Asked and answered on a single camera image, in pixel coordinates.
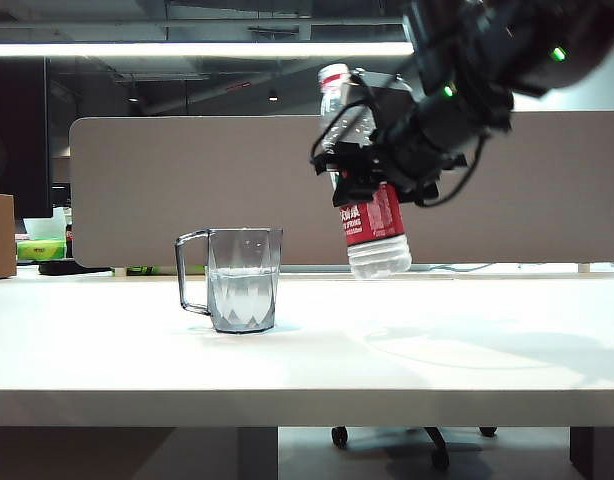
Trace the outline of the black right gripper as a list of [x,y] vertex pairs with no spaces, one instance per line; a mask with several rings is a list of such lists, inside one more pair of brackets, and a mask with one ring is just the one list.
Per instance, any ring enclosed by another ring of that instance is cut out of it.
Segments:
[[393,122],[376,128],[373,145],[337,142],[325,151],[311,155],[317,175],[331,172],[334,188],[332,204],[344,207],[373,199],[386,181],[393,185],[400,203],[441,205],[437,182],[443,171],[467,172],[463,153],[448,153],[435,146],[424,134],[419,108],[410,107]]

